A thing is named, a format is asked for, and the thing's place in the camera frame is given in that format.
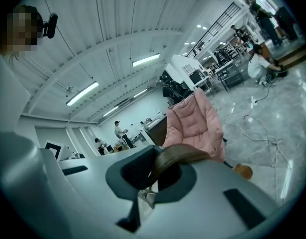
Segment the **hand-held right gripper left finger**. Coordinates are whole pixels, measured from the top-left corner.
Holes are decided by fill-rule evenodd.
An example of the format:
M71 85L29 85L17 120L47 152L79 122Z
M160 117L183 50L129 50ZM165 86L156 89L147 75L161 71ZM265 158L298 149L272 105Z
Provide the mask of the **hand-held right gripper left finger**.
M147 146L138 152L121 153L74 160L56 161L53 153L42 148L42 159L51 195L56 202L55 222L47 228L48 239L161 239L161 222L149 216L136 231L126 229L140 221L138 190L131 198L120 198L106 181L106 172L114 164L124 165L154 152Z

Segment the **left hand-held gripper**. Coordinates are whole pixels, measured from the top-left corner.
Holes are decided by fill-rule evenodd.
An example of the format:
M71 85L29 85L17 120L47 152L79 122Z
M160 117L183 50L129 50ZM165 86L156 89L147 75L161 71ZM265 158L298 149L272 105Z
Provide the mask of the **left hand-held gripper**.
M40 149L14 132L0 132L0 189L39 236L70 236L66 216L52 192Z

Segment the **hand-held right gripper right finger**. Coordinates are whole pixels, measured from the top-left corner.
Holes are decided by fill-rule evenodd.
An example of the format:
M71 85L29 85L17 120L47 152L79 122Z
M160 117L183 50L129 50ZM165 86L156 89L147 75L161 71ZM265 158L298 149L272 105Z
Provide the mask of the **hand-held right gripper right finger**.
M157 204L137 230L138 239L261 239L289 213L224 164L193 164L197 181L174 203Z

